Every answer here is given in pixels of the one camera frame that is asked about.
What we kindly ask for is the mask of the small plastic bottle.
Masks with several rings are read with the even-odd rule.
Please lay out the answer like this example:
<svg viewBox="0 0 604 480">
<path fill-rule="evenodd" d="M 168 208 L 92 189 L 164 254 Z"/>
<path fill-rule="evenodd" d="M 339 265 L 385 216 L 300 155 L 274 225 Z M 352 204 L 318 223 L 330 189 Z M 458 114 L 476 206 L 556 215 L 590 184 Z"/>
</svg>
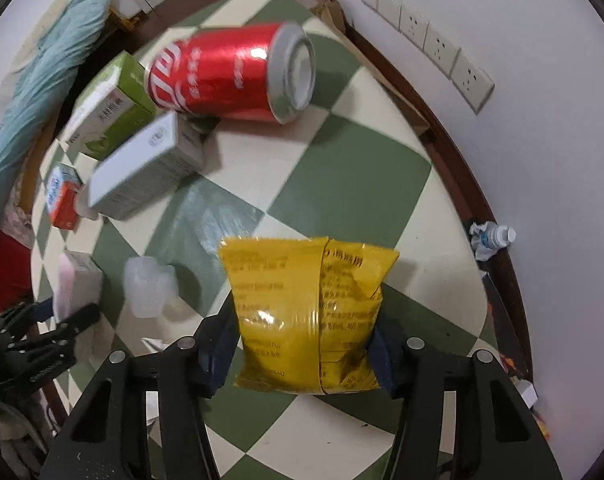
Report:
<svg viewBox="0 0 604 480">
<path fill-rule="evenodd" d="M 516 231 L 510 226 L 492 221 L 473 223 L 469 228 L 469 235 L 474 258 L 480 262 L 490 260 L 496 252 L 507 248 L 517 237 Z"/>
</svg>

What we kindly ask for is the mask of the red bed sheet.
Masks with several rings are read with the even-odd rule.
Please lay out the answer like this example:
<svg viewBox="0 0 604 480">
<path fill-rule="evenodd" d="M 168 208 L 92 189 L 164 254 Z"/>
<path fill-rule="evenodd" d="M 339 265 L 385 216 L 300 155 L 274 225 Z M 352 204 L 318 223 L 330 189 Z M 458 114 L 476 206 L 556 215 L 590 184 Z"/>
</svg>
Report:
<svg viewBox="0 0 604 480">
<path fill-rule="evenodd" d="M 0 230 L 0 314 L 33 300 L 31 251 Z"/>
</svg>

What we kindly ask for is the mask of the yellow snack bag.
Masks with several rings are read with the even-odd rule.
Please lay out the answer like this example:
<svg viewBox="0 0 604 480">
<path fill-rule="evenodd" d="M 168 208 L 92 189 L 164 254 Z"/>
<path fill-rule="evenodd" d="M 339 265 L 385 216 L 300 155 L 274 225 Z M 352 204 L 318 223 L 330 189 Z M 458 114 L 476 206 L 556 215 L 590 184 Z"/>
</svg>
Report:
<svg viewBox="0 0 604 480">
<path fill-rule="evenodd" d="M 367 345 L 381 285 L 400 254 L 329 237 L 226 237 L 227 274 L 244 350 L 239 388 L 295 394 L 376 390 Z"/>
</svg>

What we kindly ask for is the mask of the light blue duvet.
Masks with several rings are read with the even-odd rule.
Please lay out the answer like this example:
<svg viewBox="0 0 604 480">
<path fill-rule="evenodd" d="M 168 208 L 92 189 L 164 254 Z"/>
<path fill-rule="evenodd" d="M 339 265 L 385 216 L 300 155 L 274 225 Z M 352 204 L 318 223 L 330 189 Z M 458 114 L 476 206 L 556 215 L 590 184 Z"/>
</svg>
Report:
<svg viewBox="0 0 604 480">
<path fill-rule="evenodd" d="M 78 68 L 104 29 L 109 8 L 110 0 L 71 0 L 22 70 L 0 123 L 0 220 L 32 143 L 67 99 Z"/>
</svg>

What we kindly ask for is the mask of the pink white tissue pack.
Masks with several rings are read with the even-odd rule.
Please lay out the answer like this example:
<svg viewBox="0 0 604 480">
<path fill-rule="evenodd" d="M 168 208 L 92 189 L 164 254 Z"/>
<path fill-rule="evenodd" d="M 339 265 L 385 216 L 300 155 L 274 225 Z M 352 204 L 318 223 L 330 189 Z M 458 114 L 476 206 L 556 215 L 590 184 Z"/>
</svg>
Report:
<svg viewBox="0 0 604 480">
<path fill-rule="evenodd" d="M 59 257 L 58 285 L 52 298 L 57 322 L 65 321 L 89 304 L 100 301 L 104 274 L 90 255 L 63 252 Z"/>
</svg>

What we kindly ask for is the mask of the clear plastic cup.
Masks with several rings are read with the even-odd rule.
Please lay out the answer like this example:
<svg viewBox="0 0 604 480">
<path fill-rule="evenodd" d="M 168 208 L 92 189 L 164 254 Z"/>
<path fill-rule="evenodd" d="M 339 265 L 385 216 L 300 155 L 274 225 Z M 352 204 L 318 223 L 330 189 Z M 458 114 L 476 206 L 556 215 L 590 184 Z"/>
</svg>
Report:
<svg viewBox="0 0 604 480">
<path fill-rule="evenodd" d="M 157 318 L 178 299 L 174 266 L 148 256 L 129 258 L 124 266 L 123 289 L 135 318 Z"/>
</svg>

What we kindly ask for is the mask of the white wall socket strip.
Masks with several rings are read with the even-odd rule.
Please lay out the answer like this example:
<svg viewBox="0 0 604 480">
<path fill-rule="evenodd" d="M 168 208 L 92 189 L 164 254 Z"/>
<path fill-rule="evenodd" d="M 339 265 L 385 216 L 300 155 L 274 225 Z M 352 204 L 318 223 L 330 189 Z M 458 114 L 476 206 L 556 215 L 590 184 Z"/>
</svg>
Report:
<svg viewBox="0 0 604 480">
<path fill-rule="evenodd" d="M 479 114 L 492 96 L 491 76 L 414 8 L 401 0 L 360 0 L 409 40 L 440 70 L 474 114 Z"/>
</svg>

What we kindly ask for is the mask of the red cola can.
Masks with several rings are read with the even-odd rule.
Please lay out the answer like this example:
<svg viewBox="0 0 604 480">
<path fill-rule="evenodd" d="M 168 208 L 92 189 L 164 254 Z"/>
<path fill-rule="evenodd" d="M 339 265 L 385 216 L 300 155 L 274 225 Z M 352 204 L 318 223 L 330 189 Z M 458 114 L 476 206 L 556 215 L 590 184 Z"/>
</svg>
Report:
<svg viewBox="0 0 604 480">
<path fill-rule="evenodd" d="M 165 110 L 279 125 L 308 107 L 315 81 L 314 47 L 293 21 L 196 32 L 166 44 L 145 72 Z"/>
</svg>

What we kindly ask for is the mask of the dark picture book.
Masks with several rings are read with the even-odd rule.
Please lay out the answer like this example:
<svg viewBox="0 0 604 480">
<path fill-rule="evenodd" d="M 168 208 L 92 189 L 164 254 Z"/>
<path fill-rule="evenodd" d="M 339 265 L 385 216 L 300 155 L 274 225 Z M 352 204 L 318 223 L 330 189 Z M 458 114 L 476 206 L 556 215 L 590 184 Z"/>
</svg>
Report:
<svg viewBox="0 0 604 480">
<path fill-rule="evenodd" d="M 482 328 L 481 339 L 492 344 L 497 350 L 509 376 L 530 379 L 530 366 L 526 362 L 520 339 L 511 323 L 502 297 L 488 272 L 481 270 L 480 277 L 488 298 L 488 314 Z"/>
</svg>

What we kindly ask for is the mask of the brown cardboard box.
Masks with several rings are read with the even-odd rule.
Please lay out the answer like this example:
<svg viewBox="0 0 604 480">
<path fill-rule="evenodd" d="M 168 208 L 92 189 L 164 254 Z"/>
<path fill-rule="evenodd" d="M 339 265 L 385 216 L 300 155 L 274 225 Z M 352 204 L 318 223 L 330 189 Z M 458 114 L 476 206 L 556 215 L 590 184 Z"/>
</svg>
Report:
<svg viewBox="0 0 604 480">
<path fill-rule="evenodd" d="M 303 0 L 293 0 L 301 4 Z M 329 99 L 330 111 L 341 118 L 372 128 L 402 141 L 400 121 L 405 120 L 416 136 L 426 133 L 431 125 L 404 96 L 392 87 L 377 67 L 345 36 L 346 21 L 338 0 L 311 0 L 311 16 L 303 21 L 304 32 L 311 35 L 317 50 L 331 41 L 338 52 L 320 61 L 322 86 L 330 78 L 338 80 L 338 96 Z"/>
</svg>

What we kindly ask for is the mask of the green and white box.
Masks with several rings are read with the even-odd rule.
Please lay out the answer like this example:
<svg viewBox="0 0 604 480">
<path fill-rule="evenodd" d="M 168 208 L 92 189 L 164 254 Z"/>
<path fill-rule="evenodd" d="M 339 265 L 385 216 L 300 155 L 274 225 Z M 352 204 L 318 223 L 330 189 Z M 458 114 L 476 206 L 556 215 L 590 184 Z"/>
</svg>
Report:
<svg viewBox="0 0 604 480">
<path fill-rule="evenodd" d="M 60 134 L 70 154 L 104 160 L 156 117 L 144 88 L 144 66 L 123 51 L 108 63 L 76 99 Z"/>
</svg>

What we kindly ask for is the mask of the small red blue box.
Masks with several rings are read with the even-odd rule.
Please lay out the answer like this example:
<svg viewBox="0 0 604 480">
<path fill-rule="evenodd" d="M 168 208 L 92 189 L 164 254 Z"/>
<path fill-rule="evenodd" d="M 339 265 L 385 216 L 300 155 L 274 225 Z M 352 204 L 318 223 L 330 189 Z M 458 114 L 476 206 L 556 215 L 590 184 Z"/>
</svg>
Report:
<svg viewBox="0 0 604 480">
<path fill-rule="evenodd" d="M 45 186 L 45 202 L 52 226 L 60 230 L 73 231 L 78 223 L 75 199 L 82 182 L 76 171 L 58 162 L 50 172 Z"/>
</svg>

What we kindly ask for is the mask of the white grey carton box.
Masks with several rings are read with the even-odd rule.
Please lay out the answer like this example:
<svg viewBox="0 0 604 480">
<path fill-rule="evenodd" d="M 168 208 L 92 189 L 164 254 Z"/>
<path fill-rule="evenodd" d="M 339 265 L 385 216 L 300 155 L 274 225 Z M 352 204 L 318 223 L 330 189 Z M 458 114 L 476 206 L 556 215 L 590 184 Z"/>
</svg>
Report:
<svg viewBox="0 0 604 480">
<path fill-rule="evenodd" d="M 200 133 L 182 115 L 165 113 L 97 166 L 88 181 L 87 206 L 124 220 L 203 165 Z"/>
</svg>

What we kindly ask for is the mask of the green cream checkered tablecloth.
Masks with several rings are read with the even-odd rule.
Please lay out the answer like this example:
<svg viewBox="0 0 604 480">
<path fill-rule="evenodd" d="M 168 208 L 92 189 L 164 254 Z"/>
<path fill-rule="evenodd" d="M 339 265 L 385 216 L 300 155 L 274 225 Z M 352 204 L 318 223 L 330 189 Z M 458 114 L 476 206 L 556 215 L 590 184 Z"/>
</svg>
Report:
<svg viewBox="0 0 604 480">
<path fill-rule="evenodd" d="M 195 32 L 289 20 L 302 26 L 310 16 L 293 0 L 221 0 L 161 35 L 152 32 L 134 55 L 148 66 L 166 44 Z M 340 88 L 336 78 L 321 85 L 320 61 L 336 54 L 338 44 L 317 50 L 311 43 L 317 84 L 299 119 L 286 126 L 222 120 L 204 134 L 202 176 L 125 221 L 81 219 L 71 232 L 52 226 L 43 182 L 50 170 L 61 162 L 86 181 L 97 165 L 52 141 L 33 206 L 34 296 L 52 296 L 65 249 L 90 255 L 104 274 L 92 353 L 56 380 L 67 410 L 113 351 L 140 356 L 152 342 L 162 349 L 217 313 L 230 292 L 217 255 L 225 236 L 328 236 L 395 249 L 400 258 L 382 285 L 383 313 L 408 336 L 444 352 L 496 352 L 481 339 L 488 300 L 434 162 L 405 120 L 398 141 L 332 114 L 329 99 Z M 124 263 L 135 256 L 175 268 L 180 299 L 157 318 L 135 318 L 125 303 Z M 240 389 L 234 382 L 242 364 L 240 344 L 224 387 L 201 402 L 222 479 L 382 479 L 401 401 L 383 390 L 295 396 Z"/>
</svg>

